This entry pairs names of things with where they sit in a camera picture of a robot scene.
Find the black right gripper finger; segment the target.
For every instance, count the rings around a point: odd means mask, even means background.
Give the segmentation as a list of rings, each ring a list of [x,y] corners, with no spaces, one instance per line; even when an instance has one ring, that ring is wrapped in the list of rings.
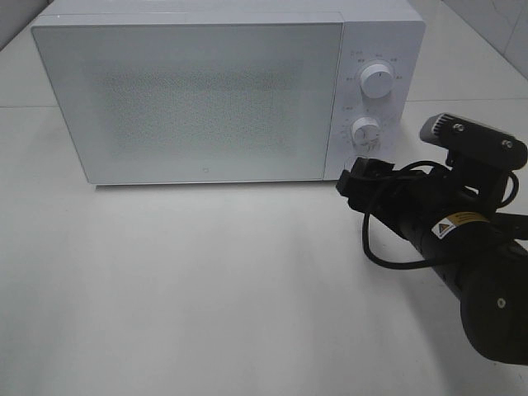
[[[357,161],[350,170],[343,170],[336,184],[340,196],[350,205],[365,205],[371,196],[371,182],[365,177],[366,163]]]
[[[394,163],[388,163],[379,159],[369,159],[366,169],[368,177],[391,177],[394,173]]]

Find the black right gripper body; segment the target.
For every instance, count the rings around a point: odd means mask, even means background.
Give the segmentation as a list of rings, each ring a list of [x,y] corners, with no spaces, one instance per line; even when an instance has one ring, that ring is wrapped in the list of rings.
[[[362,244],[370,248],[370,220],[376,218],[408,241],[426,260],[467,260],[495,247],[495,227],[481,210],[477,196],[457,186],[439,164],[429,173],[412,164],[391,177],[365,177],[371,196],[365,205],[350,205],[364,215]]]

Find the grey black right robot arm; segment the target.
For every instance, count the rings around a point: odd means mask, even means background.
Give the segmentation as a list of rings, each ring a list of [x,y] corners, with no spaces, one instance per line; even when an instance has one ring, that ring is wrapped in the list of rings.
[[[527,251],[513,228],[499,223],[478,196],[455,181],[454,172],[432,161],[400,170],[359,158],[336,185],[352,210],[364,215],[365,255],[391,270],[431,268],[460,302],[460,317],[471,346],[501,363],[527,363]],[[421,255],[393,262],[370,247],[375,218]]]

